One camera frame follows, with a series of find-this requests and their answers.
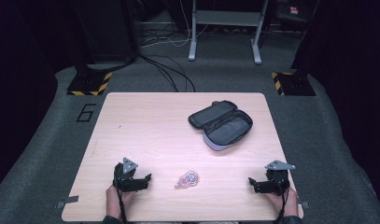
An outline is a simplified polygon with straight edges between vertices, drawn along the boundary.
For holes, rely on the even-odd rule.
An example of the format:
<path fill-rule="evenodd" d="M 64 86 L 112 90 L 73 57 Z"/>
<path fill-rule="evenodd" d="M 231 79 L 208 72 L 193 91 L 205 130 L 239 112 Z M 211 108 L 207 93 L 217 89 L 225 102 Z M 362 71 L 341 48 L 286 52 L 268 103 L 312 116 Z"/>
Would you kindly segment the pink correction tape dispenser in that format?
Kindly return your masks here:
<path fill-rule="evenodd" d="M 200 181 L 199 175 L 195 171 L 188 171 L 182 175 L 176 182 L 176 189 L 186 189 L 196 186 Z"/>

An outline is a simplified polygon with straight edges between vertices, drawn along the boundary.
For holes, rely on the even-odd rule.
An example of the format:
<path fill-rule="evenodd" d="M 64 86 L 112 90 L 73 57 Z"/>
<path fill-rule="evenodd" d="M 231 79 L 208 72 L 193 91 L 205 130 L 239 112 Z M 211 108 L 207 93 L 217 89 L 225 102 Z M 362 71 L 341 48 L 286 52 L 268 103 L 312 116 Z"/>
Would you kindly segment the black cabinet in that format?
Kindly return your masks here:
<path fill-rule="evenodd" d="M 139 55 L 132 0 L 72 0 L 96 63 L 128 63 Z"/>

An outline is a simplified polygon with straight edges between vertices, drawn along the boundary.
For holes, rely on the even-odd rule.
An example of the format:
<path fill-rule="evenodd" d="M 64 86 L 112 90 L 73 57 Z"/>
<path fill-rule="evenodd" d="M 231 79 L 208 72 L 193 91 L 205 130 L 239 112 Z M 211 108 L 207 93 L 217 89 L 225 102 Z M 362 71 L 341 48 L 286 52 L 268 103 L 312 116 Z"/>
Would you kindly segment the person's right hand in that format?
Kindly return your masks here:
<path fill-rule="evenodd" d="M 288 188 L 281 196 L 265 193 L 264 197 L 272 203 L 277 212 L 284 210 L 283 217 L 299 215 L 298 195 L 292 188 Z"/>

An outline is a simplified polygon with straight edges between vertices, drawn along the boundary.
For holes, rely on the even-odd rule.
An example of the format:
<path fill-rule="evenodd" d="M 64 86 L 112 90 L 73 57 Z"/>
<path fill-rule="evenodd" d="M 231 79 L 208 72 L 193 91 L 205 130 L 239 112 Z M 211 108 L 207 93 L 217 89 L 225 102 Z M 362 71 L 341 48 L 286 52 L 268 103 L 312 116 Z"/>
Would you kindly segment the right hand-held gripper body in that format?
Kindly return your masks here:
<path fill-rule="evenodd" d="M 257 182 L 257 185 L 261 185 L 263 187 L 262 193 L 283 195 L 290 187 L 289 170 L 294 170 L 295 166 L 275 160 L 268 163 L 265 168 L 267 180 Z"/>

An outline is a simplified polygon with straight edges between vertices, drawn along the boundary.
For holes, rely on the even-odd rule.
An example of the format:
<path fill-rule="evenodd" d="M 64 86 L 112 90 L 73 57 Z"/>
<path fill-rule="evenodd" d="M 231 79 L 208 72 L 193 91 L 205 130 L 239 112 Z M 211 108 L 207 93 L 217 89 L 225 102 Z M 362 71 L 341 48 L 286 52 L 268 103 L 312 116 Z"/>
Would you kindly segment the black stand base hazard tape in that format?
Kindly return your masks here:
<path fill-rule="evenodd" d="M 111 76 L 112 71 L 109 69 L 93 69 L 88 65 L 77 67 L 76 75 L 69 84 L 66 94 L 76 96 L 101 95 Z"/>
<path fill-rule="evenodd" d="M 307 73 L 297 70 L 293 73 L 273 72 L 272 78 L 277 93 L 282 96 L 315 96 Z"/>

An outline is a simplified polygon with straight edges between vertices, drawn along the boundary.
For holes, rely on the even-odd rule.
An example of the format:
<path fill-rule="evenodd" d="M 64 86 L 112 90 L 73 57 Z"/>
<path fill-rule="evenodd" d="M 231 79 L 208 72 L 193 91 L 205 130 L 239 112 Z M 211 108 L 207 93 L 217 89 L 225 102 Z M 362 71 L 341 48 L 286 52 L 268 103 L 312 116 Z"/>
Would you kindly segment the person's left hand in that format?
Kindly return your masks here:
<path fill-rule="evenodd" d="M 109 217 L 117 218 L 122 221 L 122 214 L 120 209 L 120 202 L 123 202 L 125 208 L 128 208 L 134 197 L 134 192 L 122 192 L 119 198 L 117 189 L 111 185 L 106 190 L 106 214 Z"/>

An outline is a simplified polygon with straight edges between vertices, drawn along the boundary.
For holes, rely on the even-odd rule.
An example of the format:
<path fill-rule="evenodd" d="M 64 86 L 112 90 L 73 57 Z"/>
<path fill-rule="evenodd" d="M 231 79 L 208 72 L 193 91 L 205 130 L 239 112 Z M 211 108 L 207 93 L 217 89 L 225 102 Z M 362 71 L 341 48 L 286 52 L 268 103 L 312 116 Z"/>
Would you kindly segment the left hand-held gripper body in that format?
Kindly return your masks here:
<path fill-rule="evenodd" d="M 145 181 L 142 179 L 135 179 L 134 174 L 138 164 L 124 157 L 122 162 L 119 162 L 115 166 L 113 186 L 123 192 L 138 191 L 141 190 L 142 183 Z"/>

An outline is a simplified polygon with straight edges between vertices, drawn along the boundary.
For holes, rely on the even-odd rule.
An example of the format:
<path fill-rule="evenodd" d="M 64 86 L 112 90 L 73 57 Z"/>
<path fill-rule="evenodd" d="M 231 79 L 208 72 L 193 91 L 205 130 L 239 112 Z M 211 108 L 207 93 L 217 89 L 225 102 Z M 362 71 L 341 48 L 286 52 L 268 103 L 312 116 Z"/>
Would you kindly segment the open dark pencil case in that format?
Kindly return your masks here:
<path fill-rule="evenodd" d="M 192 127 L 204 131 L 204 142 L 221 151 L 242 140 L 253 126 L 252 118 L 230 101 L 214 102 L 189 116 Z"/>

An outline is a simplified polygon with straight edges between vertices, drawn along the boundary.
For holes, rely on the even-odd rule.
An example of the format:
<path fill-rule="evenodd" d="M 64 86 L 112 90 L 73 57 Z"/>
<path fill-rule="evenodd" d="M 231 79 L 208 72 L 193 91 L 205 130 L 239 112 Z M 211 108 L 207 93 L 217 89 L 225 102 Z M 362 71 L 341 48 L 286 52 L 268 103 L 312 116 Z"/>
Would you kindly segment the dark box red label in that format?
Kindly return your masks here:
<path fill-rule="evenodd" d="M 306 22 L 303 6 L 288 2 L 279 2 L 276 5 L 275 16 L 286 21 Z"/>

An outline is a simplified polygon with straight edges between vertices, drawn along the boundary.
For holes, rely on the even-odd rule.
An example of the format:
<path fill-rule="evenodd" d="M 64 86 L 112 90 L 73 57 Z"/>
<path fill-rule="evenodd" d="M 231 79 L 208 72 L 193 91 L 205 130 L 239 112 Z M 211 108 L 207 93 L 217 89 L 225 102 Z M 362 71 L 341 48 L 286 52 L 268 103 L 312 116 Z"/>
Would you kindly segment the white metal desk frame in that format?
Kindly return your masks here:
<path fill-rule="evenodd" d="M 197 0 L 192 0 L 192 29 L 190 52 L 188 59 L 193 62 L 196 58 L 197 50 L 197 32 L 198 24 L 204 25 L 230 25 L 230 26 L 246 26 L 255 27 L 255 36 L 251 39 L 251 48 L 253 52 L 253 60 L 256 65 L 261 65 L 261 57 L 259 50 L 259 39 L 262 25 L 266 15 L 269 0 L 262 0 L 262 8 L 260 12 L 238 12 L 238 11 L 215 11 L 200 10 L 197 8 Z"/>

